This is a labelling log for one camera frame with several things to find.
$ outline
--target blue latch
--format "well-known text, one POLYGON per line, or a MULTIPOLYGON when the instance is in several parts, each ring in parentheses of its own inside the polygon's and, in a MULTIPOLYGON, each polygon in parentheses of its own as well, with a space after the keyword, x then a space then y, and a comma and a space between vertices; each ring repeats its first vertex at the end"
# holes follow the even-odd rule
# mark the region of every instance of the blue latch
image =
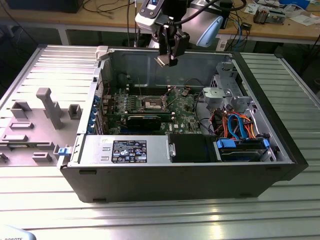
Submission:
POLYGON ((89 124, 88 127, 86 128, 86 132, 89 134, 92 134, 94 132, 94 128, 89 124))
POLYGON ((72 154, 72 147, 60 147, 58 150, 58 155, 59 156, 69 156, 70 154, 72 154))
POLYGON ((93 97, 93 100, 94 100, 95 102, 99 102, 99 101, 100 101, 100 97, 98 97, 98 96, 95 95, 95 96, 93 97))
POLYGON ((95 124, 94 120, 95 120, 95 118, 94 118, 94 119, 90 118, 90 119, 89 119, 89 125, 95 124))
POLYGON ((90 112, 90 118, 95 119, 96 115, 93 112, 90 112))
POLYGON ((232 139, 219 139, 216 142, 218 149, 222 148, 236 148, 236 142, 232 139))
POLYGON ((270 143, 267 139, 263 139, 263 144, 267 149, 270 147, 270 143))

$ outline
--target white plastic piece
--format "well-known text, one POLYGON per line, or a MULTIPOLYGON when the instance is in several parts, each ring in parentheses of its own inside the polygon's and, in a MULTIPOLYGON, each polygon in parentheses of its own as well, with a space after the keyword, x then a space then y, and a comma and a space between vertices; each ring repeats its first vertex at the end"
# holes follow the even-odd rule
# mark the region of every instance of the white plastic piece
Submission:
POLYGON ((95 58, 97 61, 101 61, 107 58, 108 46, 98 46, 95 51, 95 58))

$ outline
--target gray plastic part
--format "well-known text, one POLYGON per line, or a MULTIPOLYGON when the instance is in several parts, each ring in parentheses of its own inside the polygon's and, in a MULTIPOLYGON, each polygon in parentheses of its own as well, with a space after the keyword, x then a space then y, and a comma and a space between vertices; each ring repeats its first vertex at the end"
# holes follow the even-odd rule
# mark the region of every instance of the gray plastic part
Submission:
POLYGON ((8 142, 26 142, 28 137, 27 135, 4 135, 1 140, 8 142))
POLYGON ((81 108, 79 104, 70 104, 69 108, 68 108, 68 113, 70 116, 70 119, 72 120, 80 120, 81 118, 81 108))
POLYGON ((8 160, 8 157, 3 152, 0 152, 0 162, 6 163, 7 160, 8 160))
POLYGON ((51 156, 47 152, 34 152, 32 159, 36 163, 43 163, 43 162, 47 163, 52 161, 51 156))
POLYGON ((71 120, 68 109, 62 109, 60 119, 63 122, 63 130, 56 130, 51 120, 44 114, 43 108, 34 108, 32 111, 26 111, 25 114, 28 120, 33 123, 33 129, 11 129, 11 123, 17 122, 13 117, 1 137, 4 135, 27 135, 28 141, 21 143, 0 141, 0 152, 3 152, 10 159, 7 163, 0 163, 0 167, 55 166, 58 159, 54 156, 53 150, 41 150, 37 147, 37 144, 53 142, 62 148, 66 145, 73 146, 77 136, 79 120, 71 120), (52 157, 52 161, 35 162, 32 159, 34 152, 48 152, 52 157))
POLYGON ((40 99, 44 105, 47 115, 55 129, 61 129, 63 124, 60 120, 59 112, 56 111, 55 105, 50 97, 51 90, 47 87, 39 87, 36 97, 40 99))
POLYGON ((0 144, 0 151, 11 151, 11 148, 8 146, 8 144, 0 144))
POLYGON ((55 159, 59 160, 59 155, 58 155, 58 151, 59 151, 59 145, 55 145, 54 149, 53 149, 53 155, 55 157, 55 159))
POLYGON ((9 127, 14 130, 14 129, 33 129, 34 125, 32 122, 26 121, 26 122, 12 122, 9 127))
POLYGON ((32 111, 26 101, 16 101, 10 110, 18 121, 25 121, 28 119, 25 112, 32 111))
POLYGON ((36 147, 40 150, 53 150, 55 149, 55 145, 54 143, 51 141, 51 142, 44 142, 44 143, 38 143, 36 145, 36 147))
MULTIPOLYGON (((53 104, 54 104, 55 111, 58 113, 59 118, 61 118, 63 112, 59 106, 59 103, 57 101, 54 101, 53 104)), ((47 110, 44 109, 43 112, 44 112, 46 118, 49 119, 50 116, 47 114, 47 110)))

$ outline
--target floor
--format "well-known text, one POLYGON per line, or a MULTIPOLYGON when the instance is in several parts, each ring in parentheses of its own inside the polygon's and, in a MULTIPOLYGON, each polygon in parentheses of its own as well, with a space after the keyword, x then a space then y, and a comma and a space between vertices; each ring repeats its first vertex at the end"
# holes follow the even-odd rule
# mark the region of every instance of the floor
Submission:
MULTIPOLYGON (((27 62, 30 54, 36 49, 36 45, 30 40, 21 28, 15 27, 13 29, 14 37, 8 38, 2 36, 0 38, 0 96, 2 96, 7 87, 10 86, 17 74, 27 62)), ((26 31, 39 43, 39 44, 61 44, 58 31, 48 28, 26 28, 26 31)), ((68 35, 72 45, 78 46, 128 46, 127 34, 121 32, 102 32, 99 36, 96 31, 83 31, 83 30, 69 30, 68 35)), ((134 35, 130 35, 130 45, 133 45, 134 35)), ((139 44, 146 46, 149 42, 148 36, 141 36, 139 44)), ((208 48, 210 51, 216 49, 218 40, 208 48)), ((271 42, 258 42, 248 41, 238 49, 239 52, 255 52, 255 53, 280 53, 290 63, 290 65, 299 71, 302 59, 308 55, 308 45, 298 44, 277 44, 271 42)), ((320 89, 314 83, 315 79, 320 78, 320 57, 309 66, 309 68, 302 75, 302 79, 308 86, 317 93, 320 89)))

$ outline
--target slotted metal surface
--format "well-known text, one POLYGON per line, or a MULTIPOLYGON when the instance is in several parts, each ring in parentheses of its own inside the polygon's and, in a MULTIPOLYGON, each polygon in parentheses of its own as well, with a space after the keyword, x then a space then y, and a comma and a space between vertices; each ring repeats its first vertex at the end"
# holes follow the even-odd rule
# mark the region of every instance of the slotted metal surface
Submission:
POLYGON ((305 159, 309 164, 319 163, 320 109, 317 97, 282 58, 273 54, 241 55, 305 159))
POLYGON ((0 135, 13 116, 10 108, 15 101, 27 101, 32 109, 44 108, 36 97, 36 92, 42 87, 51 89, 51 99, 58 101, 60 108, 67 109, 70 104, 79 104, 83 108, 97 67, 96 49, 57 45, 38 49, 29 66, 28 63, 26 65, 26 73, 0 110, 0 135))
MULTIPOLYGON (((282 69, 282 63, 274 64, 279 62, 274 57, 262 56, 260 61, 271 61, 277 69, 282 69)), ((304 90, 293 81, 291 85, 261 86, 271 93, 270 98, 281 98, 274 91, 303 97, 304 90)), ((312 123, 319 119, 315 105, 297 108, 295 104, 280 101, 274 106, 285 122, 300 124, 309 119, 307 113, 312 113, 312 123)), ((292 181, 278 182, 259 198, 83 203, 55 167, 2 167, 0 220, 31 231, 38 240, 318 240, 320 132, 297 128, 289 131, 309 167, 292 181)))

